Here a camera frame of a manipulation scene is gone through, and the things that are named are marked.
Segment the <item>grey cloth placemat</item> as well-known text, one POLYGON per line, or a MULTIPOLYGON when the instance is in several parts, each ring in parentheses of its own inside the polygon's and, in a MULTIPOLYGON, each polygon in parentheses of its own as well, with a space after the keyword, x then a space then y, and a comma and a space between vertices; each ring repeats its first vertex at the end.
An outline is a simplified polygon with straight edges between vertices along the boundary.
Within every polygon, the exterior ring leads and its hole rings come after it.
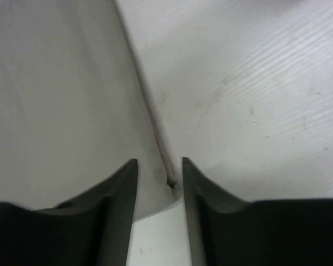
POLYGON ((113 1, 0 1, 0 201, 53 207, 139 163, 135 217, 178 199, 113 1))

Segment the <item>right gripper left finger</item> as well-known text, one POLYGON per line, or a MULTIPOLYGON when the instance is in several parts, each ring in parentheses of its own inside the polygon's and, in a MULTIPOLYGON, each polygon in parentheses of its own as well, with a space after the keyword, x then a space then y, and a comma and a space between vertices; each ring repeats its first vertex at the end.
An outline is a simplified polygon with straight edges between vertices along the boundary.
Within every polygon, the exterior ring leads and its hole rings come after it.
POLYGON ((131 159, 53 208, 0 202, 0 265, 126 265, 137 188, 131 159))

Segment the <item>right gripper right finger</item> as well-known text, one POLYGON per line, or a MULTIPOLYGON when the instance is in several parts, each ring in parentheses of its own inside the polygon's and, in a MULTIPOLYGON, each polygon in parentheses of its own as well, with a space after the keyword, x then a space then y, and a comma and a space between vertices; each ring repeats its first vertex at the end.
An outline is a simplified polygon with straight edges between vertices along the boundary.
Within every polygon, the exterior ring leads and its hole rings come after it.
POLYGON ((333 198, 247 202, 182 159, 192 265, 333 265, 333 198))

